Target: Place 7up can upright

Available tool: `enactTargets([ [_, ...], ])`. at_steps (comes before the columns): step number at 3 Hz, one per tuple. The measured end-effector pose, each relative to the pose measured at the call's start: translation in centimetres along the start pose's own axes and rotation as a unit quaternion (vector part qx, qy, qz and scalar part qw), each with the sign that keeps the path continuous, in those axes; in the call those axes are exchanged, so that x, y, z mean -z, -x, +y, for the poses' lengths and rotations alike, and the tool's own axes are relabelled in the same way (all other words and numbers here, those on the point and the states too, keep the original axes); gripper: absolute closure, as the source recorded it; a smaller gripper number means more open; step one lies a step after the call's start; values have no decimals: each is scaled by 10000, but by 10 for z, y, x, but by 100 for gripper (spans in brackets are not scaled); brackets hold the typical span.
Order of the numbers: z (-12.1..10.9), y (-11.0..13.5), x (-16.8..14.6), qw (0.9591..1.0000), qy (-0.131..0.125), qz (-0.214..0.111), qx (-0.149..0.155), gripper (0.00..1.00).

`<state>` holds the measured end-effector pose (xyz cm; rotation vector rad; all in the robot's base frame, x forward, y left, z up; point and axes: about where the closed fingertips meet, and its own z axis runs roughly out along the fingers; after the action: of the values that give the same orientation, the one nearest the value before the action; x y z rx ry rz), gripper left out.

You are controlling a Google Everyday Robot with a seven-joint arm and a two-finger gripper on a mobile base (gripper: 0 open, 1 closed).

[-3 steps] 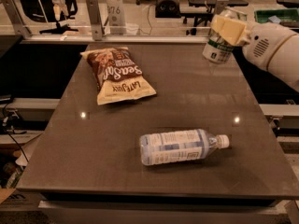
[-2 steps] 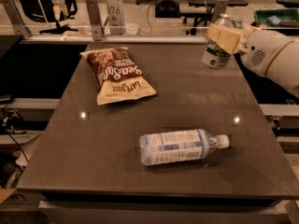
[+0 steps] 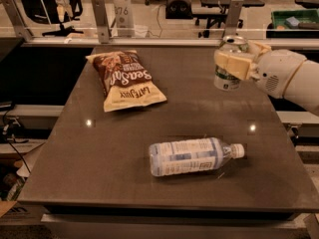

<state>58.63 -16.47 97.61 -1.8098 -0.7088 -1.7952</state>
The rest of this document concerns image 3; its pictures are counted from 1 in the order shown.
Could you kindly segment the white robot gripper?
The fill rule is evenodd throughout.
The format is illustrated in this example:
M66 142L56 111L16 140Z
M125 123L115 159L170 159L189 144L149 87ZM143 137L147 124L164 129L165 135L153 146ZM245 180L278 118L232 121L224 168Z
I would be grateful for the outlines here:
M306 57L289 50L271 50L268 45L249 41L248 53L217 50L214 52L214 61L242 81L250 78L257 62L257 88L275 99L282 99L288 82L306 61Z

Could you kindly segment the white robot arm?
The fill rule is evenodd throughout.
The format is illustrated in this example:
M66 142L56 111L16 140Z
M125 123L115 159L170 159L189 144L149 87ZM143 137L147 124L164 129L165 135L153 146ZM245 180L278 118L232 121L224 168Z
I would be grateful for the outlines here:
M252 80L274 99L285 99L307 112L319 115L319 63L286 49L248 41L247 50L218 48L217 66L241 81Z

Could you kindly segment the white numbered robot base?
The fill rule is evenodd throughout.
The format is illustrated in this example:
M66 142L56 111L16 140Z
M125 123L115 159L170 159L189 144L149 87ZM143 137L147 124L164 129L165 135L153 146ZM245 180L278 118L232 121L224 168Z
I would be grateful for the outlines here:
M133 37L135 25L131 0L113 0L116 25L120 37Z

